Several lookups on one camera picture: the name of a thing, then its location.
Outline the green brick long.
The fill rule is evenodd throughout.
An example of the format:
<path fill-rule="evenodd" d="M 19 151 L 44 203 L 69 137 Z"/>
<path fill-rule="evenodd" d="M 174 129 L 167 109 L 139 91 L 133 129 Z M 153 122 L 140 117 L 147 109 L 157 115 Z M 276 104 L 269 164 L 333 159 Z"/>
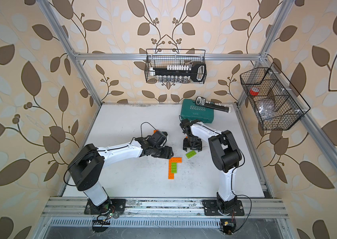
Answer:
<path fill-rule="evenodd" d="M 171 168 L 170 172 L 172 174 L 176 174 L 177 173 L 177 163 L 176 162 L 172 162 L 170 168 Z"/>

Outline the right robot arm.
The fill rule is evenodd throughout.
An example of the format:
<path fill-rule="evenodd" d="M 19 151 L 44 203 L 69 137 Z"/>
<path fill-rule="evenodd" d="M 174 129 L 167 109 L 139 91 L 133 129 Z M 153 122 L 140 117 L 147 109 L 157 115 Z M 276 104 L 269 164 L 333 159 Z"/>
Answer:
<path fill-rule="evenodd" d="M 229 131 L 219 131 L 206 126 L 199 120 L 182 119 L 180 127 L 186 138 L 183 140 L 183 150 L 202 151 L 202 143 L 207 142 L 211 159 L 220 171 L 217 205 L 219 210 L 226 211 L 237 204 L 238 196 L 233 191 L 233 176 L 240 166 L 243 154 Z"/>

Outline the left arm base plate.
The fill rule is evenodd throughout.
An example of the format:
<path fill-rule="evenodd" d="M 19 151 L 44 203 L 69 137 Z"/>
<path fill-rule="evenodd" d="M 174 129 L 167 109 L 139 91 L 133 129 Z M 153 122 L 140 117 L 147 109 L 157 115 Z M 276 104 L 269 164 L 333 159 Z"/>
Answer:
<path fill-rule="evenodd" d="M 116 213 L 122 215 L 126 208 L 126 199 L 110 199 L 108 198 L 104 203 L 96 206 L 91 199 L 88 199 L 84 210 L 85 215 L 104 215 L 106 213 Z"/>

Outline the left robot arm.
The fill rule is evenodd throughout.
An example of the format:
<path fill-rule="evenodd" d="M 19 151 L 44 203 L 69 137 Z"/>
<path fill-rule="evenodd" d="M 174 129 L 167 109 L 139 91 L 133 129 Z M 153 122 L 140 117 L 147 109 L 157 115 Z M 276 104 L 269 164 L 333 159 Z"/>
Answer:
<path fill-rule="evenodd" d="M 87 144 L 69 164 L 67 172 L 74 181 L 73 187 L 84 192 L 93 205 L 101 207 L 110 204 L 111 200 L 98 181 L 102 169 L 126 159 L 151 156 L 171 159 L 174 155 L 166 145 L 168 135 L 165 131 L 155 131 L 146 137 L 134 137 L 125 144 L 96 147 Z"/>

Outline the socket rail in basket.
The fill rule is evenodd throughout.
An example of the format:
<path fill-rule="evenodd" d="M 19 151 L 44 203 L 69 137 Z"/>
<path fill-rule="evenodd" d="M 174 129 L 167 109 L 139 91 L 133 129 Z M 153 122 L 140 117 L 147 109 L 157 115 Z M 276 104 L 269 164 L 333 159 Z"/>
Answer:
<path fill-rule="evenodd" d="M 164 67 L 149 67 L 145 71 L 146 81 L 156 79 L 167 83 L 203 84 L 207 69 L 205 63 L 189 63 L 188 65 L 167 65 Z"/>

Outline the green brick right lower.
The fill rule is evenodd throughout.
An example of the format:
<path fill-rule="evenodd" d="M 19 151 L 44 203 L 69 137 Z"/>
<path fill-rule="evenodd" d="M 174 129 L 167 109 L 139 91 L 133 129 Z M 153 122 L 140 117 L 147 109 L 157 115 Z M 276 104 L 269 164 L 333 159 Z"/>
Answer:
<path fill-rule="evenodd" d="M 196 155 L 196 152 L 194 150 L 188 152 L 185 156 L 187 159 L 190 159 Z"/>

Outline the green tool case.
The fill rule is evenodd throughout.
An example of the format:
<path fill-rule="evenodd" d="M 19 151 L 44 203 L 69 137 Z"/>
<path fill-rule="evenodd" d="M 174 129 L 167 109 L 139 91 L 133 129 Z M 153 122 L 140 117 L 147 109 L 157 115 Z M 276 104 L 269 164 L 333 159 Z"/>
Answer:
<path fill-rule="evenodd" d="M 198 106 L 191 99 L 184 99 L 180 116 L 182 119 L 200 120 L 203 123 L 212 123 L 214 120 L 214 110 L 203 106 Z"/>

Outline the socket rail on case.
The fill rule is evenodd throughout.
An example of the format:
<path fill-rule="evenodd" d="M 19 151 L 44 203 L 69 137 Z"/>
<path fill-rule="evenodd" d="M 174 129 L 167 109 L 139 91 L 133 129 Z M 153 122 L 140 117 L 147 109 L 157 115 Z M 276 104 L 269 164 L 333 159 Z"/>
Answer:
<path fill-rule="evenodd" d="M 223 106 L 220 103 L 214 103 L 212 101 L 207 101 L 204 97 L 198 96 L 195 100 L 195 104 L 198 106 L 206 107 L 209 109 L 217 110 L 217 111 L 222 111 L 226 113 L 231 112 L 231 108 L 227 106 Z"/>

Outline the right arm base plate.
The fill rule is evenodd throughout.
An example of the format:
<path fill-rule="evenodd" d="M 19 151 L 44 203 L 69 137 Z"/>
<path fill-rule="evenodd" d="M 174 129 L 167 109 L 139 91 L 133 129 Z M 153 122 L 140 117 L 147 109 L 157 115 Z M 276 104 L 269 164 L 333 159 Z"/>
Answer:
<path fill-rule="evenodd" d="M 202 200 L 205 216 L 245 216 L 241 200 L 231 200 L 223 203 L 221 200 Z"/>

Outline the aluminium front rail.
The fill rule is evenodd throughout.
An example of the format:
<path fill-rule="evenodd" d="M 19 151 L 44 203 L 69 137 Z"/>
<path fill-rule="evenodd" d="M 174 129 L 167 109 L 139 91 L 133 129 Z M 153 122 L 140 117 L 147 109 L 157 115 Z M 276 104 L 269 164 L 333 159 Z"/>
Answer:
<path fill-rule="evenodd" d="M 125 198 L 126 208 L 122 215 L 116 217 L 148 217 L 148 218 L 223 218 L 231 216 L 205 216 L 202 198 Z M 280 199 L 239 199 L 242 201 L 245 216 L 235 216 L 237 219 L 288 219 L 283 201 Z M 86 197 L 51 197 L 47 202 L 42 216 L 75 217 L 95 216 L 85 215 L 84 210 L 88 199 Z"/>

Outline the clear plastic bag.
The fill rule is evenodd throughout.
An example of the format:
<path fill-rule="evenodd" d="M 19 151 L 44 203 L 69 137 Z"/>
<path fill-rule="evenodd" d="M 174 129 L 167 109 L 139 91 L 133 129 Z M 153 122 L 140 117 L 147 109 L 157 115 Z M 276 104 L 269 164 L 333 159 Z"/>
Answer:
<path fill-rule="evenodd" d="M 275 102 L 272 99 L 258 101 L 257 109 L 262 120 L 272 120 L 275 117 Z"/>

